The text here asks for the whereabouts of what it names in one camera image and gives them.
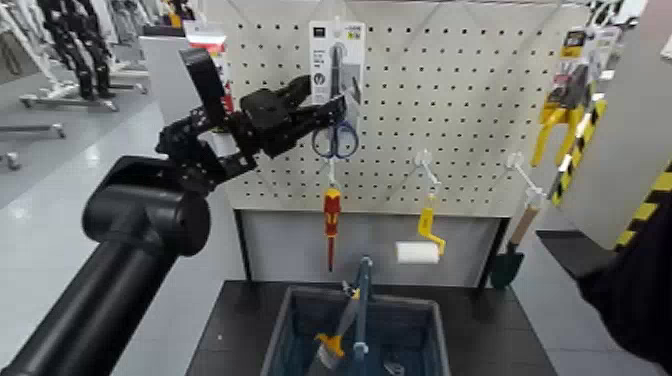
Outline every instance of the pegboard hook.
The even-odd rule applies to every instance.
[[[523,177],[525,182],[527,183],[527,189],[525,190],[525,194],[527,195],[527,204],[530,206],[534,207],[539,207],[541,206],[541,200],[546,197],[544,194],[544,190],[534,184],[532,179],[525,173],[525,170],[523,170],[523,167],[521,166],[523,164],[523,153],[517,152],[517,153],[511,153],[509,157],[506,159],[506,168],[507,170],[515,170],[520,174],[520,176]]]
[[[336,180],[336,158],[331,157],[327,159],[327,163],[329,164],[329,172],[327,172],[327,178],[329,179],[329,186],[331,187],[336,187],[338,190],[341,190],[341,185],[338,183],[338,180]]]
[[[432,163],[432,153],[430,153],[427,149],[419,151],[418,154],[415,155],[415,166],[416,168],[421,167],[425,170],[427,177],[432,182],[432,186],[430,187],[430,189],[433,191],[434,189],[436,189],[437,185],[441,184],[441,181],[439,180],[439,178],[436,177],[436,175],[434,175],[432,170],[429,168],[430,163]]]

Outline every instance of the blue scissors handle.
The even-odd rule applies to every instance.
[[[322,131],[313,131],[313,138],[312,138],[312,145],[313,145],[313,150],[317,155],[323,158],[338,158],[338,159],[345,159],[350,157],[351,155],[355,154],[355,151],[357,151],[357,148],[359,148],[359,137],[357,136],[357,131],[355,128],[352,127],[347,121],[342,121],[341,123],[337,125],[332,125],[329,128],[327,128],[328,133],[328,138],[329,138],[329,149],[327,152],[320,152],[320,150],[317,147],[318,140],[317,136],[320,134]],[[350,151],[346,153],[340,153],[340,133],[349,133],[352,136],[354,145],[350,149]]]

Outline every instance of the trowel wooden handle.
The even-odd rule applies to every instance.
[[[539,208],[530,205],[525,208],[525,213],[523,213],[523,216],[520,218],[520,222],[518,222],[518,226],[516,226],[516,229],[513,231],[511,239],[509,239],[510,244],[520,244],[520,241],[523,239],[523,236],[525,236],[527,229],[530,227],[534,217],[537,216],[537,213],[539,213]]]

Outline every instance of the paint roller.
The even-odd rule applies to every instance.
[[[418,220],[418,235],[429,241],[396,242],[397,262],[400,264],[437,264],[443,256],[446,241],[432,234],[434,223],[435,199],[433,193],[428,196],[428,204],[422,209]]]

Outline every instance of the black table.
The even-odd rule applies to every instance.
[[[188,376],[258,375],[289,283],[224,283]],[[297,283],[304,286],[333,286]],[[377,294],[429,299],[441,307],[452,376],[555,376],[515,294],[463,287],[381,286]]]

